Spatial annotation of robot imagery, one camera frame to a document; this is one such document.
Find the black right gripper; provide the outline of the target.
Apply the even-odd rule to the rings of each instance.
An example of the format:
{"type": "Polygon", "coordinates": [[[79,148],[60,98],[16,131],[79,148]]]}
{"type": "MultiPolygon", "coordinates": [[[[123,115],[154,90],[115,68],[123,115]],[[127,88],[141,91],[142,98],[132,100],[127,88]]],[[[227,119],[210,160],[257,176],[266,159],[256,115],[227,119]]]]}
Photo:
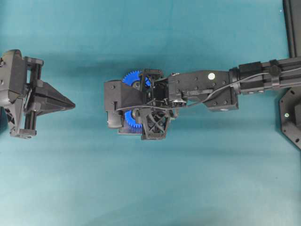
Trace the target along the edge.
{"type": "Polygon", "coordinates": [[[170,121],[177,117],[175,105],[168,97],[168,78],[158,69],[144,69],[139,78],[143,94],[143,107],[137,110],[138,121],[142,124],[141,140],[164,139],[170,121]]]}

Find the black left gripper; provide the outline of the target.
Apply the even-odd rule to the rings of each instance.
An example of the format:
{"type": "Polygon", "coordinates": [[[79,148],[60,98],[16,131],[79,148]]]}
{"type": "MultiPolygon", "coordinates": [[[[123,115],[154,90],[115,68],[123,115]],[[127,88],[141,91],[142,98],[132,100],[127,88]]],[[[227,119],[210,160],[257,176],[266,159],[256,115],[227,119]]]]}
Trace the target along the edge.
{"type": "Polygon", "coordinates": [[[22,57],[18,49],[9,50],[0,58],[0,106],[6,114],[12,137],[35,136],[37,115],[75,107],[70,99],[49,83],[40,80],[43,65],[43,60],[22,57]]]}

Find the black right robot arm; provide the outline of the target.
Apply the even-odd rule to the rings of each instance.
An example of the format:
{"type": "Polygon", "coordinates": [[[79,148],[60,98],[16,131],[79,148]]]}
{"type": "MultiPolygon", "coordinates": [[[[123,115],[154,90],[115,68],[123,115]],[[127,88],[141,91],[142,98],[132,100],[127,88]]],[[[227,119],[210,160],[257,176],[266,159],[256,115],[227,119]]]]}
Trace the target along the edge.
{"type": "Polygon", "coordinates": [[[146,90],[145,106],[138,110],[143,140],[166,137],[177,111],[204,104],[210,111],[238,109],[240,94],[300,86],[300,57],[239,65],[228,71],[201,70],[174,73],[166,78],[143,74],[151,86],[146,90]]]}

